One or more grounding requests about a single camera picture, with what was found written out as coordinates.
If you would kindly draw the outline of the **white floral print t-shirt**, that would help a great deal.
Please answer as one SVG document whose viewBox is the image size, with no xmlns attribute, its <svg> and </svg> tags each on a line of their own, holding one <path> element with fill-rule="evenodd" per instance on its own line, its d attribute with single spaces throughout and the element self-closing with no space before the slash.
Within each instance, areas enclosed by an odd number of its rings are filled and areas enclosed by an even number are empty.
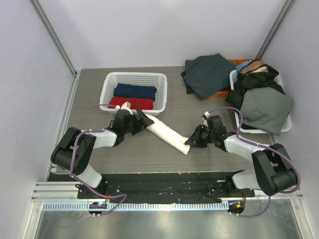
<svg viewBox="0 0 319 239">
<path fill-rule="evenodd" d="M 146 114 L 146 116 L 154 122 L 152 125 L 147 127 L 147 130 L 158 136 L 170 146 L 176 148 L 184 155 L 188 154 L 190 146 L 185 144 L 187 141 L 186 137 L 171 129 L 158 118 L 150 114 Z"/>
</svg>

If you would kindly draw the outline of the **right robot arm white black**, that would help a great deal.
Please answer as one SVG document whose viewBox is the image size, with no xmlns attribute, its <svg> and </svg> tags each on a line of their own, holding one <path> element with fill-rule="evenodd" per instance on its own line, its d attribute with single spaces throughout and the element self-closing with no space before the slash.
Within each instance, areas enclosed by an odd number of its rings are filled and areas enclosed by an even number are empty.
<svg viewBox="0 0 319 239">
<path fill-rule="evenodd" d="M 225 152 L 236 154 L 252 162 L 254 170 L 239 171 L 225 184 L 229 196 L 238 196 L 243 189 L 261 190 L 268 196 L 297 188 L 300 180 L 291 160 L 281 144 L 263 145 L 228 132 L 220 116 L 204 117 L 185 144 L 206 148 L 214 144 Z"/>
</svg>

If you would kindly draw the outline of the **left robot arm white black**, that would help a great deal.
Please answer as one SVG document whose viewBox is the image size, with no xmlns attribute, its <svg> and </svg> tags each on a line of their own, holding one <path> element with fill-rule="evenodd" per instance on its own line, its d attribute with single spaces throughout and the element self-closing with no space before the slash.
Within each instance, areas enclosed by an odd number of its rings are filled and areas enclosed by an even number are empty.
<svg viewBox="0 0 319 239">
<path fill-rule="evenodd" d="M 106 193 L 106 182 L 102 175 L 89 165 L 94 149 L 115 147 L 122 143 L 125 135 L 132 135 L 154 124 L 142 110 L 137 115 L 120 109 L 107 128 L 101 130 L 80 130 L 70 127 L 51 154 L 51 162 L 69 172 L 79 182 L 89 186 L 89 193 L 96 199 Z"/>
</svg>

